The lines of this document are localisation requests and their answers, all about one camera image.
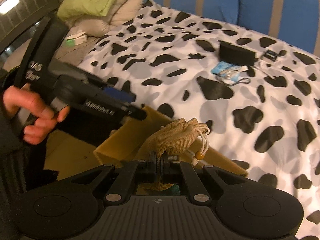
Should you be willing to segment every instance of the bed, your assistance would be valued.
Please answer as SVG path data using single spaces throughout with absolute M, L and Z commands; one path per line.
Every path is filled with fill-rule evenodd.
M 279 52 L 250 67 L 250 84 L 218 82 L 220 41 Z M 196 117 L 210 145 L 248 178 L 294 195 L 304 219 L 297 238 L 320 236 L 320 59 L 283 41 L 148 0 L 137 16 L 100 38 L 79 68 L 169 117 Z

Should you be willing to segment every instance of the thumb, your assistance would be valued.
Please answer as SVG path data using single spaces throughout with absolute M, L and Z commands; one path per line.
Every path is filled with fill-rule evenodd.
M 10 118 L 14 117 L 21 107 L 43 119 L 52 119 L 54 116 L 54 112 L 44 103 L 38 93 L 15 86 L 9 87 L 4 92 L 3 104 Z

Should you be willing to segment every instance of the cardboard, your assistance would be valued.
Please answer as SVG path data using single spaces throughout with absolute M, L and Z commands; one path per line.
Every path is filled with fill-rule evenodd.
M 44 168 L 59 171 L 58 180 L 100 166 L 93 151 L 96 147 L 73 136 L 55 130 L 47 142 Z
M 129 162 L 135 158 L 144 141 L 159 131 L 161 126 L 172 122 L 167 116 L 152 108 L 145 106 L 147 118 L 143 121 L 129 119 L 119 130 L 112 134 L 100 146 L 94 150 L 94 155 L 99 163 L 113 163 L 116 168 L 122 167 L 123 162 Z M 200 150 L 202 141 L 197 139 L 184 154 L 179 155 L 179 160 L 191 163 L 193 153 Z M 232 162 L 230 159 L 210 147 L 197 168 L 211 164 L 238 175 L 247 175 L 247 172 Z

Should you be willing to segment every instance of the finger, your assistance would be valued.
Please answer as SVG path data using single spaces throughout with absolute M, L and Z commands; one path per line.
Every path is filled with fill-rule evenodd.
M 27 127 L 24 128 L 23 130 L 25 135 L 32 135 L 34 137 L 46 137 L 50 130 L 47 128 L 42 128 L 42 127 L 36 127 L 34 125 L 28 125 Z
M 54 112 L 44 103 L 40 95 L 18 89 L 15 86 L 9 87 L 3 96 L 4 107 L 10 117 L 13 117 L 20 107 L 28 109 L 36 117 L 51 119 Z
M 66 106 L 65 108 L 60 110 L 58 113 L 57 121 L 63 122 L 67 118 L 69 112 L 70 112 L 70 106 Z
M 51 132 L 56 125 L 57 125 L 57 120 L 55 118 L 53 119 L 38 118 L 34 124 L 34 126 L 36 127 L 47 129 L 48 132 Z
M 45 137 L 35 137 L 33 135 L 28 135 L 28 134 L 25 134 L 23 136 L 23 140 L 26 141 L 27 143 L 32 144 L 32 145 L 37 145 L 37 144 L 41 143 L 44 139 L 45 139 Z

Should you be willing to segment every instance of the crosshair symbol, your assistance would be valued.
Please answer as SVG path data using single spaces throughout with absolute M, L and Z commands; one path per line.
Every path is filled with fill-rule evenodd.
M 156 203 L 161 203 L 162 202 L 162 199 L 160 199 L 160 198 L 156 198 L 155 200 L 154 200 L 154 202 L 156 202 Z

